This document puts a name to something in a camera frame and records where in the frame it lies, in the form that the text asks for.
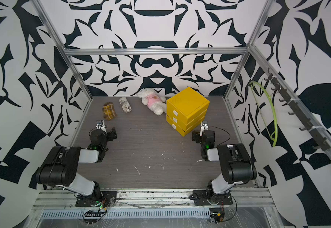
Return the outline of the yellow plastic drawer cabinet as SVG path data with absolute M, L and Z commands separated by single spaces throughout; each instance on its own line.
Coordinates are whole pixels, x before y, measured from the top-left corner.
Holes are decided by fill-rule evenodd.
M 188 87 L 166 101 L 166 121 L 186 136 L 205 119 L 210 101 Z

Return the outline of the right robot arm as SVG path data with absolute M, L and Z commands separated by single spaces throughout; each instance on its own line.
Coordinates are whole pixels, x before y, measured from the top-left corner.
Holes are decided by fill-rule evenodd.
M 201 156 L 207 162 L 218 162 L 221 174 L 207 186 L 209 199 L 220 197 L 237 185 L 243 185 L 257 177 L 257 170 L 245 146 L 237 144 L 215 144 L 215 132 L 193 131 L 192 140 L 201 146 Z

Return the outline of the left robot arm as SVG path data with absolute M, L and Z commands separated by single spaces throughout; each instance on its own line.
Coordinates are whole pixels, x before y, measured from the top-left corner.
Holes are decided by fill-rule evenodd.
M 88 204 L 97 204 L 104 199 L 99 184 L 78 173 L 80 163 L 100 163 L 108 151 L 107 143 L 117 139 L 116 128 L 110 132 L 106 126 L 100 126 L 89 132 L 90 145 L 52 147 L 42 166 L 35 174 L 38 184 L 61 187 L 73 192 L 76 197 L 86 200 Z

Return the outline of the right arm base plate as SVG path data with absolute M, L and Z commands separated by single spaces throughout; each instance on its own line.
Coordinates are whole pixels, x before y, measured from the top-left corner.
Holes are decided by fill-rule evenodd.
M 193 190 L 189 197 L 196 206 L 230 206 L 233 204 L 233 198 L 229 192 L 223 194 L 214 194 L 209 190 Z

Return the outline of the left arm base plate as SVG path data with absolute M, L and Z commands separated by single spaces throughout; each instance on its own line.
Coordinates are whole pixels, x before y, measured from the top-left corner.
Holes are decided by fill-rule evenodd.
M 75 206 L 78 208 L 111 206 L 116 202 L 117 194 L 117 191 L 101 191 L 98 196 L 95 196 L 94 194 L 89 196 L 78 195 Z

